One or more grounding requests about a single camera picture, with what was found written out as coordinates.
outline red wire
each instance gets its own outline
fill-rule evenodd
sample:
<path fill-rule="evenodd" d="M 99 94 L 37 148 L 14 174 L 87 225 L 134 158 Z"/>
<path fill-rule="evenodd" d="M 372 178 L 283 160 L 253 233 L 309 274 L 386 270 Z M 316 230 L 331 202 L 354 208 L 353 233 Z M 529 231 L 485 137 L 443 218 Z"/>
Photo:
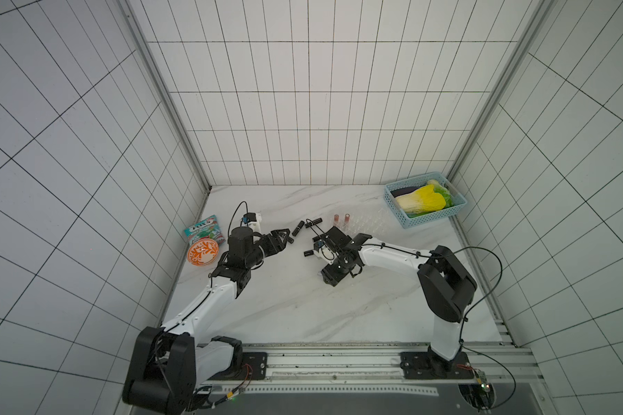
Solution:
<path fill-rule="evenodd" d="M 245 365 L 247 366 L 247 373 L 249 375 L 249 382 L 247 382 L 247 386 L 244 387 L 245 389 L 247 389 L 249 387 L 249 385 L 252 384 L 252 376 L 254 375 L 254 370 L 249 365 L 249 363 L 245 363 Z"/>

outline wire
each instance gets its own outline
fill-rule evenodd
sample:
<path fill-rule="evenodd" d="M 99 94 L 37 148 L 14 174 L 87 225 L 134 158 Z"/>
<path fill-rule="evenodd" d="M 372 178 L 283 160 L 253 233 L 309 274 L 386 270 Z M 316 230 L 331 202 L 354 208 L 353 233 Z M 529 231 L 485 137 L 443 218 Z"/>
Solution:
<path fill-rule="evenodd" d="M 249 385 L 252 384 L 252 377 L 254 376 L 254 370 L 252 369 L 252 366 L 249 363 L 245 363 L 245 366 L 247 366 L 247 369 L 249 369 L 249 382 L 247 382 L 247 386 L 244 387 L 245 389 L 247 389 Z"/>
<path fill-rule="evenodd" d="M 247 211 L 247 213 L 249 213 L 249 207 L 247 207 L 247 202 L 246 201 L 242 201 L 238 204 L 238 207 L 235 208 L 235 212 L 233 212 L 233 216 L 231 217 L 231 221 L 228 223 L 228 234 L 231 234 L 231 228 L 233 227 L 233 219 L 235 218 L 235 214 L 238 212 L 238 209 L 240 209 L 240 205 L 244 203 L 244 208 Z"/>
<path fill-rule="evenodd" d="M 498 257 L 498 255 L 496 255 L 493 251 L 490 251 L 487 248 L 481 248 L 480 246 L 466 246 L 465 248 L 462 248 L 456 252 L 462 252 L 463 250 L 469 249 L 469 248 L 473 248 L 473 249 L 481 249 L 483 251 L 487 251 L 489 252 L 491 255 L 496 257 L 496 260 L 498 261 L 498 265 L 501 268 L 501 271 L 498 273 L 498 280 L 496 281 L 496 284 L 494 284 L 493 287 L 491 287 L 491 289 L 487 292 L 487 294 L 483 295 L 481 299 L 479 299 L 475 304 L 471 305 L 471 307 L 466 310 L 466 312 L 464 313 L 464 318 L 462 319 L 462 327 L 459 328 L 459 342 L 461 344 L 464 344 L 464 339 L 462 339 L 462 333 L 464 333 L 464 322 L 466 322 L 466 316 L 471 312 L 471 310 L 473 310 L 473 308 L 476 307 L 477 304 L 480 304 L 482 300 L 486 299 L 488 295 L 490 295 L 491 293 L 494 292 L 494 290 L 496 289 L 496 287 L 498 287 L 498 284 L 501 282 L 501 278 L 503 278 L 503 262 L 501 262 L 501 258 Z"/>
<path fill-rule="evenodd" d="M 251 365 L 249 365 L 249 363 L 245 363 L 244 365 L 242 365 L 242 367 L 246 367 L 247 368 L 247 374 L 244 376 L 244 380 L 242 381 L 242 383 L 238 385 L 238 389 L 240 389 L 242 387 L 242 385 L 244 385 L 244 383 L 247 381 L 247 379 L 249 379 L 249 383 L 251 383 L 252 382 L 252 374 L 254 373 L 254 370 L 252 369 Z"/>
<path fill-rule="evenodd" d="M 161 336 L 164 334 L 164 332 L 159 333 L 159 335 L 157 336 L 157 339 L 155 340 L 155 344 L 157 345 L 155 348 L 155 363 L 157 363 L 157 367 L 159 368 L 159 371 L 161 372 L 161 376 L 164 378 L 164 381 L 166 382 L 166 386 L 169 388 L 169 392 L 171 392 L 171 396 L 175 397 L 175 393 L 173 391 L 173 388 L 171 387 L 171 384 L 169 383 L 169 379 L 166 377 L 166 373 L 164 372 L 164 366 L 161 364 L 161 361 L 159 361 L 159 356 L 157 355 L 159 353 L 159 348 L 161 347 Z"/>
<path fill-rule="evenodd" d="M 508 396 L 508 397 L 506 398 L 506 400 L 504 400 L 503 402 L 499 403 L 498 405 L 493 405 L 493 406 L 491 406 L 489 409 L 490 409 L 490 410 L 491 410 L 491 409 L 496 409 L 496 408 L 498 408 L 498 407 L 500 407 L 500 406 L 503 406 L 503 405 L 504 405 L 507 401 L 509 401 L 509 400 L 510 400 L 510 398 L 512 397 L 512 395 L 514 395 L 514 394 L 515 394 L 515 391 L 517 390 L 517 380 L 515 379 L 515 376 L 512 374 L 512 372 L 510 372 L 510 370 L 509 370 L 509 369 L 508 369 L 508 368 L 507 368 L 507 367 L 506 367 L 503 363 L 501 363 L 501 362 L 497 361 L 497 360 L 496 360 L 496 359 L 494 359 L 493 357 L 488 356 L 487 354 L 481 353 L 481 352 L 479 352 L 479 351 L 475 351 L 475 350 L 469 349 L 468 347 L 464 347 L 464 348 L 465 348 L 466 350 L 468 350 L 468 351 L 471 351 L 471 352 L 473 352 L 473 353 L 478 353 L 478 354 L 481 354 L 482 356 L 485 356 L 485 357 L 487 357 L 487 358 L 491 359 L 492 361 L 497 362 L 497 363 L 498 363 L 499 365 L 501 365 L 501 367 L 502 367 L 503 369 L 505 369 L 505 370 L 506 370 L 506 372 L 510 375 L 510 377 L 512 378 L 512 382 L 513 382 L 512 392 L 510 393 L 510 396 Z"/>
<path fill-rule="evenodd" d="M 321 237 L 321 235 L 323 235 L 325 232 L 323 231 L 323 229 L 321 229 L 321 227 L 319 227 L 318 225 L 316 225 L 316 227 L 318 228 L 318 230 L 321 231 L 321 235 L 318 234 L 318 232 L 316 232 L 316 229 L 314 229 L 314 222 L 309 220 L 309 218 L 305 219 L 306 223 L 311 223 L 311 225 L 309 226 L 309 229 L 313 230 L 314 233 L 316 234 L 317 237 Z"/>

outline white tiled wall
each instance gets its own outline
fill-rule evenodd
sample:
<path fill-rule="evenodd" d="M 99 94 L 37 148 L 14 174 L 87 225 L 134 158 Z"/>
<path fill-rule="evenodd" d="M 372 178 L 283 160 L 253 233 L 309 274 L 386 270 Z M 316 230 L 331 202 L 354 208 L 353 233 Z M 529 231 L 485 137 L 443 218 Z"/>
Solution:
<path fill-rule="evenodd" d="M 115 411 L 205 197 L 171 127 L 113 0 L 0 1 L 0 414 Z"/>
<path fill-rule="evenodd" d="M 537 0 L 129 0 L 212 184 L 448 172 Z"/>
<path fill-rule="evenodd" d="M 623 414 L 623 1 L 559 1 L 456 181 L 559 413 Z M 493 284 L 498 262 L 480 255 Z"/>

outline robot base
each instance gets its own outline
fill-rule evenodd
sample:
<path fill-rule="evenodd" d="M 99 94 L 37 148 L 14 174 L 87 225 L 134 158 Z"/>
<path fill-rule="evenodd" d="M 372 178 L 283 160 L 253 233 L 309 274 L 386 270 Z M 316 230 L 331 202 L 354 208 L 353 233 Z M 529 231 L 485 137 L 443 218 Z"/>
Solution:
<path fill-rule="evenodd" d="M 460 352 L 454 361 L 449 362 L 449 370 L 443 363 L 434 361 L 433 352 L 401 352 L 399 367 L 404 369 L 404 378 L 415 380 L 432 379 L 473 379 L 473 371 L 460 369 L 457 365 L 470 365 L 466 353 Z"/>

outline snack bag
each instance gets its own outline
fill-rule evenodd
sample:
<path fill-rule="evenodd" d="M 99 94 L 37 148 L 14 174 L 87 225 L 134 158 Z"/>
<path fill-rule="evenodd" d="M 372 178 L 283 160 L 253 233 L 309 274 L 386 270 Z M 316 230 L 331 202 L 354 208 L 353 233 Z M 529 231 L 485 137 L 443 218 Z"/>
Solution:
<path fill-rule="evenodd" d="M 187 261 L 196 266 L 214 261 L 219 253 L 219 245 L 225 241 L 215 215 L 185 229 L 184 234 L 189 241 Z"/>

